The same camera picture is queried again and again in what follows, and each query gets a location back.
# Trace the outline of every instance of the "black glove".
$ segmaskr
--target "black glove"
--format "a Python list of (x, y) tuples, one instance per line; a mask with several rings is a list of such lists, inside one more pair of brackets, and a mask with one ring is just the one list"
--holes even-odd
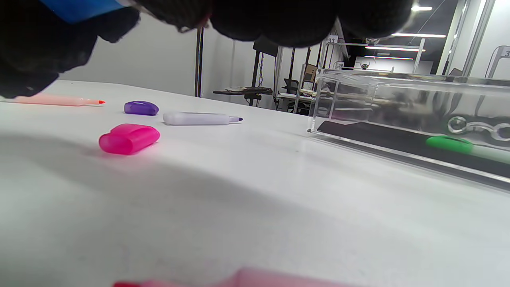
[[(413, 4), (413, 0), (135, 1), (182, 32), (210, 17), (213, 27), (231, 39), (254, 41), (264, 35), (287, 47), (319, 43), (337, 17), (360, 38), (389, 36), (407, 22)], [(60, 73), (85, 65), (98, 36), (115, 43), (138, 21), (137, 9), (124, 8), (71, 25), (39, 0), (0, 0), (0, 95), (39, 93)]]
[(85, 65), (98, 36), (115, 43), (139, 17), (124, 8), (71, 25), (38, 0), (0, 0), (0, 95), (39, 93), (59, 73)]

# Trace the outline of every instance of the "marker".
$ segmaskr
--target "marker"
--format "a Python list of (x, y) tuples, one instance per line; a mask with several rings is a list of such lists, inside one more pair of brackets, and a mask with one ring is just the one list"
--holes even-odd
[(510, 151), (474, 145), (465, 139), (449, 136), (433, 136), (427, 139), (426, 143), (429, 147), (474, 155), (510, 164)]
[(163, 121), (171, 126), (226, 126), (242, 120), (242, 117), (221, 113), (167, 112), (163, 115)]
[(39, 93), (31, 97), (18, 96), (11, 100), (6, 100), (8, 103), (19, 104), (38, 104), (38, 105), (54, 105), (54, 106), (85, 106), (85, 105), (102, 105), (106, 103), (101, 100), (90, 100), (84, 98), (71, 98), (61, 95)]

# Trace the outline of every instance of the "clear acrylic box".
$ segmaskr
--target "clear acrylic box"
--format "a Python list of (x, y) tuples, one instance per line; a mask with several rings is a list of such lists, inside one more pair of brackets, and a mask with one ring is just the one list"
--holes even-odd
[(510, 81), (323, 70), (310, 132), (510, 183)]

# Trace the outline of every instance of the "ceiling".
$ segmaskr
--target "ceiling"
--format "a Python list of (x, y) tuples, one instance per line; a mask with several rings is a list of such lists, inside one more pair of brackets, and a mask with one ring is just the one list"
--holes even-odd
[[(410, 22), (399, 32), (448, 35), (457, 2), (458, 0), (419, 0), (419, 6), (432, 7), (432, 10), (413, 13), (414, 15)], [(413, 37), (391, 37), (382, 39), (379, 44), (419, 46), (420, 40), (421, 38)], [(426, 52), (422, 54), (421, 60), (434, 61), (436, 62), (435, 65), (438, 65), (443, 53), (445, 41), (446, 38), (427, 38), (424, 47)], [(349, 54), (352, 56), (377, 56), (378, 53), (390, 53), (390, 57), (416, 58), (416, 52), (367, 49), (354, 49), (354, 51), (349, 51)]]

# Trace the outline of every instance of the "pink marker cap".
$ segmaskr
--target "pink marker cap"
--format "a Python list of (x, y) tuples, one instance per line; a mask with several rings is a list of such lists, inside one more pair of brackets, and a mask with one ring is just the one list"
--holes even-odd
[(132, 155), (160, 138), (157, 129), (149, 126), (122, 124), (99, 138), (99, 146), (107, 153)]

